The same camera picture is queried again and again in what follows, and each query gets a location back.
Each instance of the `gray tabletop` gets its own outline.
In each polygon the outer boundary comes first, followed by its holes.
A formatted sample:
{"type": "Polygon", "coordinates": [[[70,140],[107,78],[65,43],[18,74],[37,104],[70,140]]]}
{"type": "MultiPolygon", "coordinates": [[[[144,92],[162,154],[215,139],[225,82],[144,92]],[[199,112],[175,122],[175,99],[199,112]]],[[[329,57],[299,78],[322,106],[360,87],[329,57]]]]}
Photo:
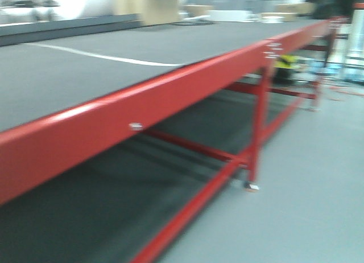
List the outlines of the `gray tabletop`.
{"type": "Polygon", "coordinates": [[[1,47],[0,132],[316,22],[169,24],[1,47]]]}

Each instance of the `lower shelf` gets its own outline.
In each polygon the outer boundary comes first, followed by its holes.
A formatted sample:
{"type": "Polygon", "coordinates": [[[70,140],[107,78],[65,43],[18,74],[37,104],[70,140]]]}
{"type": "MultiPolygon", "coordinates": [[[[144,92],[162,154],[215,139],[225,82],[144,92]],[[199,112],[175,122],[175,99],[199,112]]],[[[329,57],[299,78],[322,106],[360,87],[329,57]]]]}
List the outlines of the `lower shelf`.
{"type": "MultiPolygon", "coordinates": [[[[270,121],[292,100],[271,96],[270,121]]],[[[221,91],[157,128],[236,153],[253,106],[221,91]]],[[[223,165],[140,134],[1,207],[0,262],[128,262],[223,165]]]]}

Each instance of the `concrete floor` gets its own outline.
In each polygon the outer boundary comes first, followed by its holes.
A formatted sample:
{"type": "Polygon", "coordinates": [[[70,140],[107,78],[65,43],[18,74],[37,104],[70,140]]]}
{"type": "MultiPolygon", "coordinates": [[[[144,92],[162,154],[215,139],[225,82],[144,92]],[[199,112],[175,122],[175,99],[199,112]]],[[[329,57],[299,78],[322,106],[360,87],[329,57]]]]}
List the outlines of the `concrete floor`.
{"type": "Polygon", "coordinates": [[[265,145],[258,193],[232,181],[158,262],[363,263],[364,97],[326,87],[320,108],[265,145]]]}

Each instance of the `long work table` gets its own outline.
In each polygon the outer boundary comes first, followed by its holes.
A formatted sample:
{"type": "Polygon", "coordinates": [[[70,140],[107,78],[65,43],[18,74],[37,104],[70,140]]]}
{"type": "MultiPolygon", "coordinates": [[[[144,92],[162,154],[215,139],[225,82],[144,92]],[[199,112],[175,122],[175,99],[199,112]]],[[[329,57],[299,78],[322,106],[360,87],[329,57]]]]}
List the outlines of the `long work table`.
{"type": "MultiPolygon", "coordinates": [[[[50,195],[47,182],[57,177],[67,181],[65,171],[79,169],[75,167],[132,136],[138,139],[140,133],[218,160],[213,177],[194,187],[194,195],[163,228],[150,233],[131,261],[155,260],[237,169],[248,171],[244,183],[248,191],[259,189],[256,179],[264,141],[305,98],[315,106],[320,94],[320,79],[313,82],[312,93],[271,88],[275,60],[306,48],[325,51],[327,61],[337,24],[338,19],[166,24],[1,47],[0,209],[12,207],[37,188],[50,195]],[[327,44],[311,46],[317,39],[327,44]],[[256,70],[262,73],[258,84],[238,82],[256,70]],[[252,134],[238,153],[153,128],[223,89],[255,97],[252,134]],[[270,92],[298,97],[268,123],[270,92]]],[[[113,260],[100,262],[119,262],[113,260]]]]}

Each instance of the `white tape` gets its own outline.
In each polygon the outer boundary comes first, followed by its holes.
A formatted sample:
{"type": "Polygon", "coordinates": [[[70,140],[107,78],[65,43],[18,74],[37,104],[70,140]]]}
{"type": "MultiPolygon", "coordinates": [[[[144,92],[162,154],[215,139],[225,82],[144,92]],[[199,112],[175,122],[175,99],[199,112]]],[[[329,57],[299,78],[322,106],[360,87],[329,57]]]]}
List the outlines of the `white tape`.
{"type": "Polygon", "coordinates": [[[70,52],[72,54],[79,54],[79,55],[84,55],[84,56],[88,56],[88,57],[94,57],[94,58],[100,58],[100,59],[106,59],[106,60],[112,60],[112,61],[124,62],[124,63],[131,63],[131,64],[138,64],[138,65],[154,65],[156,67],[180,67],[183,65],[183,64],[164,64],[164,63],[156,63],[156,62],[135,60],[135,59],[129,59],[129,58],[122,58],[122,57],[115,57],[115,56],[107,56],[107,55],[101,55],[101,54],[94,54],[92,52],[79,51],[74,48],[59,47],[59,46],[46,45],[46,44],[40,44],[40,43],[25,43],[25,44],[31,45],[31,46],[38,46],[38,47],[42,47],[42,48],[51,48],[53,50],[65,51],[65,52],[70,52]]]}

